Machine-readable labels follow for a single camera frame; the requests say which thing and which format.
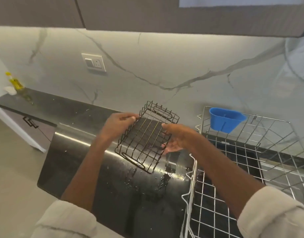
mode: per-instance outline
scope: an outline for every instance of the floor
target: floor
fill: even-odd
[[[56,200],[36,185],[45,157],[0,120],[0,238],[30,237]],[[121,238],[99,223],[97,227],[98,237]]]

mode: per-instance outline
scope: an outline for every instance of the beige sleeve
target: beige sleeve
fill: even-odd
[[[304,205],[266,186],[247,202],[237,224],[244,238],[304,238]]]
[[[96,217],[66,201],[55,201],[37,222],[31,238],[86,238],[97,234]]]

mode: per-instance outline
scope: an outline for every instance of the white marble wall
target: white marble wall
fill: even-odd
[[[299,40],[288,41],[291,50]],[[233,108],[288,120],[304,141],[304,81],[284,47],[283,38],[0,27],[0,59],[29,88],[119,111],[154,100],[189,126],[204,105]],[[81,53],[102,55],[107,73],[87,70]]]

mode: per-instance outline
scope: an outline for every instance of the dish drying rack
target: dish drying rack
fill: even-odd
[[[158,103],[148,101],[139,113],[138,120],[118,140],[115,152],[152,174],[159,163],[170,134],[162,129],[162,123],[177,123],[179,117]]]
[[[245,114],[247,119],[226,134],[210,127],[210,108],[204,107],[197,116],[199,133],[256,179],[304,203],[304,148],[293,126],[284,120]],[[186,175],[191,183],[189,192],[182,195],[186,203],[183,237],[241,238],[236,218],[195,159],[193,170]]]

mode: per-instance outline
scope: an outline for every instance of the forearm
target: forearm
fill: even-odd
[[[236,218],[253,194],[264,187],[264,184],[238,167],[201,135],[191,145],[190,152],[204,168]]]
[[[61,200],[91,211],[101,163],[109,144],[109,141],[101,139],[101,137],[94,140]]]

